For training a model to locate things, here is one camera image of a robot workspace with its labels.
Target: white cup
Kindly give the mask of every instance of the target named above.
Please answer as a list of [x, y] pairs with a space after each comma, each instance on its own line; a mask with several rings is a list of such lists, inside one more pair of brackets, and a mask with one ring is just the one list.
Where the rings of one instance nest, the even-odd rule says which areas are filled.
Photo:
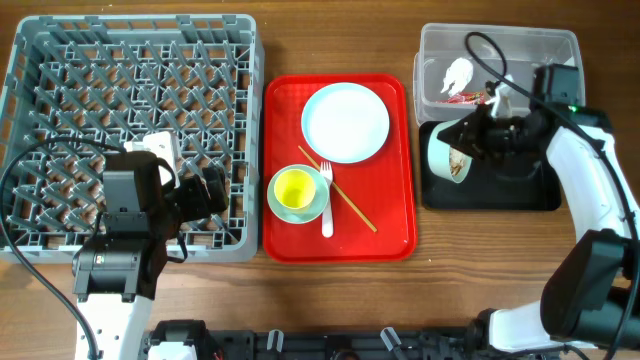
[[470, 156], [464, 155], [464, 167], [454, 176], [451, 174], [451, 166], [449, 164], [449, 153], [451, 146], [438, 140], [438, 134], [440, 131], [450, 127], [460, 120], [452, 120], [438, 124], [429, 137], [429, 146], [427, 147], [427, 162], [429, 163], [429, 169], [435, 175], [453, 181], [458, 184], [461, 183], [467, 177], [469, 169], [471, 168]]

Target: clear plastic container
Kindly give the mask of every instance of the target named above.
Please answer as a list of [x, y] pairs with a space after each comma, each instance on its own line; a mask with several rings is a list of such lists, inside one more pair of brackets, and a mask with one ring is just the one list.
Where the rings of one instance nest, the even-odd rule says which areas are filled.
[[[440, 90], [445, 73], [455, 59], [463, 57], [473, 63], [473, 78], [464, 92], [482, 91], [487, 80], [495, 80], [471, 59], [464, 47], [464, 37], [471, 31], [489, 35], [500, 46], [507, 58], [507, 73], [513, 76], [515, 83], [527, 90], [533, 85], [533, 72], [537, 67], [552, 63], [577, 66], [580, 71], [578, 101], [580, 105], [585, 105], [582, 58], [578, 39], [571, 31], [430, 23], [422, 28], [420, 52], [416, 54], [413, 68], [413, 98], [418, 124], [456, 120], [474, 111], [475, 105], [439, 102], [449, 98], [446, 91], [440, 93]], [[502, 71], [499, 55], [485, 40], [472, 38], [471, 47], [487, 64]], [[510, 100], [514, 115], [529, 113], [529, 99], [512, 92]]]

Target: white fork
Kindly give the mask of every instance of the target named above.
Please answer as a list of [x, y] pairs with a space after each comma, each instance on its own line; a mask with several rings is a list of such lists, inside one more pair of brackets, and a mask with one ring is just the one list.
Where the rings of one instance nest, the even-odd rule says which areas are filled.
[[[333, 182], [333, 170], [331, 170], [331, 163], [328, 161], [320, 164], [320, 175], [324, 177], [324, 180], [329, 186], [329, 194], [331, 194], [331, 183]], [[331, 196], [327, 200], [327, 207], [322, 212], [322, 235], [329, 238], [333, 235], [333, 214], [331, 213]]]

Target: light green plate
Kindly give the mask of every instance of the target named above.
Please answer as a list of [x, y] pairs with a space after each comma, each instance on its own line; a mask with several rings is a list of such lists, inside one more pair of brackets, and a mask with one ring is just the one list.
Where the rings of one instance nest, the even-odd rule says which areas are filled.
[[[273, 187], [275, 186], [275, 180], [282, 174], [284, 171], [298, 169], [302, 171], [306, 171], [311, 175], [313, 181], [316, 183], [316, 195], [313, 197], [313, 201], [311, 202], [311, 206], [309, 210], [304, 214], [294, 214], [289, 211], [287, 208], [282, 206], [280, 202], [276, 199], [276, 195], [273, 192]], [[304, 224], [308, 223], [311, 220], [314, 220], [322, 212], [324, 208], [327, 206], [329, 202], [329, 186], [327, 186], [327, 182], [324, 180], [320, 173], [307, 165], [289, 165], [280, 171], [278, 171], [269, 182], [269, 187], [267, 188], [267, 202], [269, 203], [269, 207], [271, 211], [282, 221], [288, 222], [290, 224]]]

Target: wooden chopstick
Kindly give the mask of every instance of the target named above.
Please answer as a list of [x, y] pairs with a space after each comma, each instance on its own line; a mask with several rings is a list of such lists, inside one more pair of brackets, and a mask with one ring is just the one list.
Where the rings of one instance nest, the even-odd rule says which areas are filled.
[[[300, 149], [300, 151], [302, 151], [302, 153], [304, 154], [304, 156], [307, 157], [307, 159], [309, 160], [309, 162], [311, 162], [311, 164], [313, 166], [315, 166], [315, 168], [320, 171], [320, 165], [318, 165], [317, 162], [315, 162], [315, 160], [313, 160], [313, 158], [307, 154], [306, 151], [304, 151], [304, 149], [302, 148], [302, 146], [298, 145], [298, 149]], [[373, 223], [367, 219], [367, 217], [362, 213], [362, 211], [360, 211], [360, 209], [358, 209], [358, 207], [356, 206], [356, 204], [353, 203], [353, 201], [351, 201], [351, 199], [349, 199], [349, 197], [347, 196], [347, 194], [344, 193], [344, 191], [342, 191], [342, 189], [340, 189], [340, 187], [336, 184], [336, 182], [332, 182], [331, 186], [333, 186], [334, 189], [336, 189], [336, 191], [338, 192], [338, 194], [340, 194], [340, 196], [342, 196], [342, 198], [347, 202], [347, 204], [349, 204], [349, 206], [351, 206], [351, 208], [353, 209], [353, 211], [356, 212], [356, 214], [358, 214], [358, 216], [360, 216], [360, 218], [362, 219], [362, 221], [364, 221], [369, 228], [373, 231], [373, 232], [378, 232], [378, 229], [376, 229], [376, 227], [373, 225]]]

